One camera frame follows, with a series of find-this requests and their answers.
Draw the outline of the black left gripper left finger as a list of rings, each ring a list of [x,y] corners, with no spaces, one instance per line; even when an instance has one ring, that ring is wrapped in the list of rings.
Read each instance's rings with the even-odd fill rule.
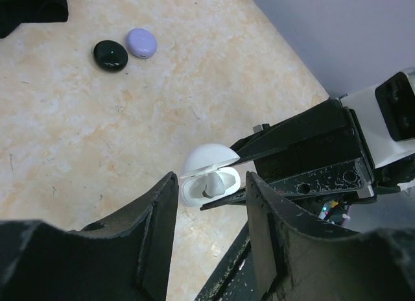
[[[2,300],[165,300],[178,208],[167,173],[141,197],[79,231],[1,222]]]

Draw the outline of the purple earbud charging case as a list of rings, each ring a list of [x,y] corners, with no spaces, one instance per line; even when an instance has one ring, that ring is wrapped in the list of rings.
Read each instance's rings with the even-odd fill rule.
[[[158,43],[150,31],[142,28],[132,29],[126,35],[126,48],[137,58],[151,58],[158,48]]]

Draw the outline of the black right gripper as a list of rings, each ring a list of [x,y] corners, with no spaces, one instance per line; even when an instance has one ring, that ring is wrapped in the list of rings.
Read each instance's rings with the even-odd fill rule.
[[[374,166],[355,112],[326,100],[275,125],[260,125],[231,149],[239,163],[289,200],[352,192],[371,197]]]

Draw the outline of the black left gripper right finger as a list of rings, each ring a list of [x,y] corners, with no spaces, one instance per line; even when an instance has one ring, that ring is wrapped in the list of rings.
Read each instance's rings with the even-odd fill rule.
[[[246,174],[261,300],[413,300],[414,230],[358,233],[319,219]]]

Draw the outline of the white earbud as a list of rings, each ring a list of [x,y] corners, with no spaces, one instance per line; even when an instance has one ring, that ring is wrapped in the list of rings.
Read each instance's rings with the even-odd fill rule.
[[[208,173],[204,177],[204,189],[203,196],[206,198],[213,198],[224,194],[225,192],[224,182],[217,172]]]

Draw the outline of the black earbud charging case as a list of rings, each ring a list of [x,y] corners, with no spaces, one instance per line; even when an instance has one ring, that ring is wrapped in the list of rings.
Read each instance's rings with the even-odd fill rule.
[[[128,53],[124,46],[113,40],[102,40],[92,49],[97,66],[104,71],[116,73],[128,64]]]

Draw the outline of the white earbud charging case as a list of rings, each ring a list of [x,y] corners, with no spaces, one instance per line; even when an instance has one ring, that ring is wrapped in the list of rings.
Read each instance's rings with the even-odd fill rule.
[[[241,177],[231,165],[240,156],[225,145],[206,143],[186,158],[182,174],[181,196],[189,207],[201,207],[237,192]]]

